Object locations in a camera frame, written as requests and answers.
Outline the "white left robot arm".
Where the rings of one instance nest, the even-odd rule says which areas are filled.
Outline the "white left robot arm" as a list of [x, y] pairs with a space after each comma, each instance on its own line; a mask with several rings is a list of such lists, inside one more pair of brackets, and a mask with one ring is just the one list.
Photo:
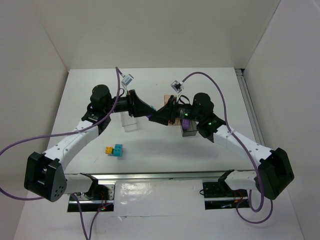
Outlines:
[[131, 117], [155, 113], [134, 90], [124, 97], [112, 97], [109, 88], [99, 84], [92, 89], [90, 103], [71, 135], [43, 153], [33, 152], [27, 159], [24, 188], [50, 202], [64, 194], [83, 193], [87, 198], [106, 198], [108, 190], [87, 173], [65, 175], [72, 159], [91, 141], [102, 134], [111, 122], [110, 114], [128, 112]]

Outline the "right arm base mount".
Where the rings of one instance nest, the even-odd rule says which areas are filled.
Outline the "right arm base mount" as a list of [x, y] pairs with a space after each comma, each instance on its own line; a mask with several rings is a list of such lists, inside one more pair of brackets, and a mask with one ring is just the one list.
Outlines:
[[248, 192], [244, 189], [222, 190], [218, 182], [203, 182], [199, 194], [204, 197], [205, 210], [249, 208]]

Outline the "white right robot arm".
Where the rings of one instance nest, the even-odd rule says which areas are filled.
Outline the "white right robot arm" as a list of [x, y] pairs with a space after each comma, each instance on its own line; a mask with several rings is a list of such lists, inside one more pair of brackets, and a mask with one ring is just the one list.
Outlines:
[[166, 105], [148, 118], [167, 126], [176, 119], [195, 121], [198, 133], [219, 144], [238, 157], [254, 164], [253, 170], [228, 170], [219, 179], [222, 191], [257, 190], [269, 200], [275, 200], [294, 179], [287, 153], [260, 145], [228, 127], [214, 114], [214, 104], [206, 93], [197, 93], [192, 104], [177, 103], [171, 96]]

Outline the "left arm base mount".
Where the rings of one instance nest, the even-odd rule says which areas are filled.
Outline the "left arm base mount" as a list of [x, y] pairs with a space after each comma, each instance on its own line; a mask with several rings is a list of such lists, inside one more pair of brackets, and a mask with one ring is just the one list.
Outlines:
[[94, 195], [89, 196], [83, 192], [76, 192], [75, 197], [79, 201], [81, 211], [84, 213], [97, 212], [100, 208], [101, 212], [113, 212], [115, 190], [116, 184], [107, 182]]

